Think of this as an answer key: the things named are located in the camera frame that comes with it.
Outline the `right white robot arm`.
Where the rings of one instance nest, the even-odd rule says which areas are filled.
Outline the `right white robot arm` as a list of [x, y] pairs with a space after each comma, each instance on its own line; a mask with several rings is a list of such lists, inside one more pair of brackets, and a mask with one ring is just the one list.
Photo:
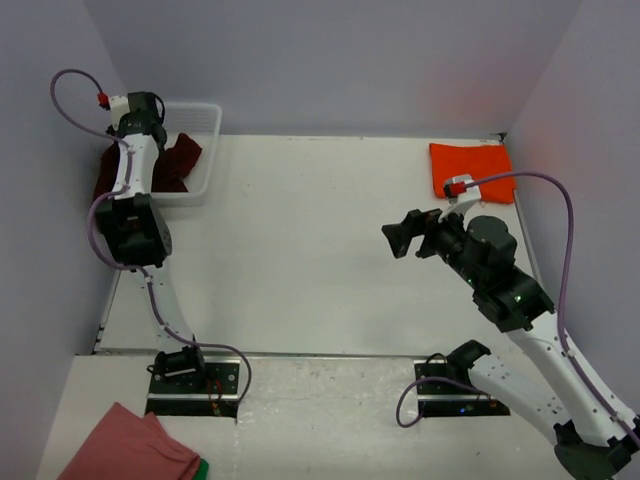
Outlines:
[[601, 388], [592, 369], [579, 375], [580, 353], [559, 332], [557, 312], [541, 285], [515, 264], [517, 241], [493, 216], [465, 221], [441, 210], [412, 210], [398, 224], [381, 229], [395, 258], [404, 257], [416, 237], [416, 255], [439, 256], [473, 290], [479, 312], [515, 343], [546, 380], [537, 387], [510, 371], [481, 343], [470, 340], [447, 357], [446, 380], [456, 392], [479, 390], [505, 404], [551, 444], [574, 479], [612, 479], [639, 451], [639, 416], [607, 388], [602, 405], [586, 383]]

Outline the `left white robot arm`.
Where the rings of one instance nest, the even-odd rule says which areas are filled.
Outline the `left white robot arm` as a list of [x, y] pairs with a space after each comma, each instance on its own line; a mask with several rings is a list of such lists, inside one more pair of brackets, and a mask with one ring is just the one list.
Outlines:
[[172, 285], [172, 236], [152, 196], [154, 167], [167, 141], [164, 102], [141, 91], [108, 97], [106, 106], [112, 120], [107, 132], [118, 145], [119, 164], [93, 218], [111, 258], [135, 275], [149, 299], [158, 342], [153, 378], [195, 393], [206, 385], [208, 369]]

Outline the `dark red t-shirt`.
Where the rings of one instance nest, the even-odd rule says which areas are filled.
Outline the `dark red t-shirt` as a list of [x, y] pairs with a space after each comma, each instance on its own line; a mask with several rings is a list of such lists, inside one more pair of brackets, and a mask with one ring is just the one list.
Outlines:
[[[167, 148], [154, 165], [152, 191], [157, 193], [186, 193], [184, 180], [196, 166], [203, 149], [185, 133], [180, 133], [171, 148]], [[111, 144], [101, 155], [100, 170], [93, 199], [110, 192], [119, 167], [119, 145]]]

